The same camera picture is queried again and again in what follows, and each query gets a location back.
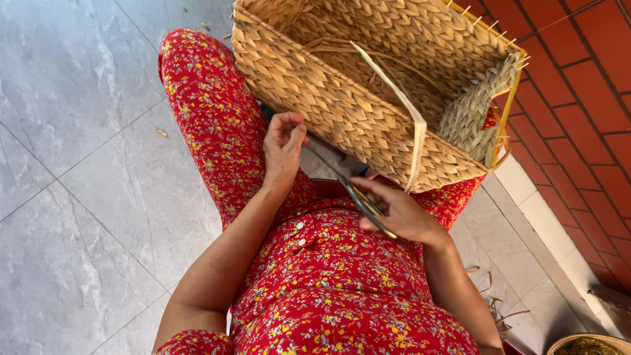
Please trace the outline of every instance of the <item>small basket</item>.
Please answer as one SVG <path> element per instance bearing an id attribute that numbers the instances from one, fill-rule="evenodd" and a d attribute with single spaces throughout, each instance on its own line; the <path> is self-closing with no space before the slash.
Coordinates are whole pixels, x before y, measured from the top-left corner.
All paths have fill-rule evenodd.
<path id="1" fill-rule="evenodd" d="M 253 94 L 301 113 L 308 129 L 408 191 L 482 176 L 508 156 L 497 160 L 526 53 L 458 5 L 237 0 L 234 17 L 237 66 Z M 422 147 L 410 111 L 350 41 L 427 122 Z M 502 119 L 483 129 L 492 99 L 509 90 Z"/>
<path id="2" fill-rule="evenodd" d="M 607 343 L 620 350 L 624 355 L 631 355 L 631 344 L 629 342 L 618 339 L 616 337 L 610 337 L 609 335 L 599 335 L 591 333 L 581 333 L 562 337 L 550 346 L 550 348 L 546 352 L 546 355 L 554 355 L 554 353 L 557 350 L 561 349 L 565 344 L 573 342 L 578 338 L 593 338 L 596 340 L 600 340 L 601 342 Z"/>

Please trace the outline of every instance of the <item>red floral dress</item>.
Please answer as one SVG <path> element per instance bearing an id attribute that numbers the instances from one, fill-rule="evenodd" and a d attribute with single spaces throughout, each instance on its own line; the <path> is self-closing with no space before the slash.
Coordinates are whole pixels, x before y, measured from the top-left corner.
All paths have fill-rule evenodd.
<path id="1" fill-rule="evenodd" d="M 267 122 L 232 52 L 196 30 L 169 33 L 160 75 L 224 229 L 265 175 Z M 481 178 L 413 195 L 445 228 Z M 365 232 L 348 197 L 318 200 L 298 171 L 232 307 L 231 334 L 188 330 L 157 353 L 478 354 L 467 330 L 434 306 L 423 246 Z"/>

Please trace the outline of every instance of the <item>hand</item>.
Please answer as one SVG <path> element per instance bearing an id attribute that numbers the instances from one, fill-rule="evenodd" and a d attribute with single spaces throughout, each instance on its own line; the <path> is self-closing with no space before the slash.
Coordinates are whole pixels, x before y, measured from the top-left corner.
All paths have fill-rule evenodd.
<path id="1" fill-rule="evenodd" d="M 296 112 L 275 114 L 263 141 L 265 179 L 263 187 L 286 196 L 300 167 L 300 148 L 305 147 L 307 127 Z"/>
<path id="2" fill-rule="evenodd" d="M 398 236 L 428 246 L 442 246 L 451 240 L 442 225 L 405 192 L 362 177 L 353 177 L 350 181 L 365 190 L 368 198 L 380 206 L 386 216 L 375 217 Z M 379 230 L 366 217 L 362 218 L 359 226 L 365 231 Z"/>

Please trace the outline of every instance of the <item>woman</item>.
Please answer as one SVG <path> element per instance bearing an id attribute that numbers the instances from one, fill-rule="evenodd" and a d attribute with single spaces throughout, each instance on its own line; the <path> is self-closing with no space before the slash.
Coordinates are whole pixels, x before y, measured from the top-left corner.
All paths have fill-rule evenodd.
<path id="1" fill-rule="evenodd" d="M 481 179 L 413 199 L 353 178 L 389 211 L 381 221 L 401 236 L 389 239 L 349 197 L 317 200 L 298 167 L 303 117 L 277 114 L 268 127 L 233 62 L 195 30 L 162 42 L 161 78 L 224 231 L 177 286 L 154 351 L 502 354 L 445 229 Z"/>

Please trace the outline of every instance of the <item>red brick wall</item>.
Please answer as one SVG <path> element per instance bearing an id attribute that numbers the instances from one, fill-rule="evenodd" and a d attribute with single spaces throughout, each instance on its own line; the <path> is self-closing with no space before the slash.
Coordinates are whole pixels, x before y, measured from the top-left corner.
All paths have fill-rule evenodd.
<path id="1" fill-rule="evenodd" d="M 532 56 L 513 154 L 600 281 L 631 295 L 631 0 L 456 2 Z"/>

